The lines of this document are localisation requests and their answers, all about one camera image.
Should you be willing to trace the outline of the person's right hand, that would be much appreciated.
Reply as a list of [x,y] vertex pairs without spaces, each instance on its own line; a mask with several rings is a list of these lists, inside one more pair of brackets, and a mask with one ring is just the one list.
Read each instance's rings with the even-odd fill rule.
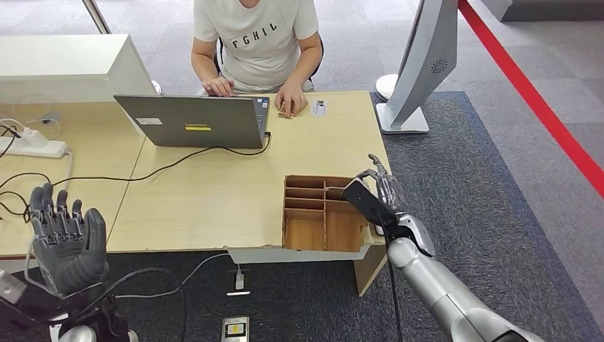
[[222,76],[204,81],[202,87],[209,96],[230,97],[234,94],[234,81]]

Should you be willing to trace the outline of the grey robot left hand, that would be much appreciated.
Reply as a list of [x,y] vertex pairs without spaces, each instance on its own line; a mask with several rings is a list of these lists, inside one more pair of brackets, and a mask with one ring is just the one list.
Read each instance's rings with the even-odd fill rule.
[[100,211],[82,212],[77,199],[69,207],[68,192],[53,198],[53,185],[35,187],[29,213],[33,252],[52,294],[67,296],[107,279],[106,223]]

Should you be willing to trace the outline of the person's left hand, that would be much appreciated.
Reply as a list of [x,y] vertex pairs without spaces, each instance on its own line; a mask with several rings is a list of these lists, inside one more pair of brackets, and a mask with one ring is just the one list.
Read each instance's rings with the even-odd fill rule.
[[282,118],[294,118],[308,105],[300,85],[284,83],[276,94],[275,106]]

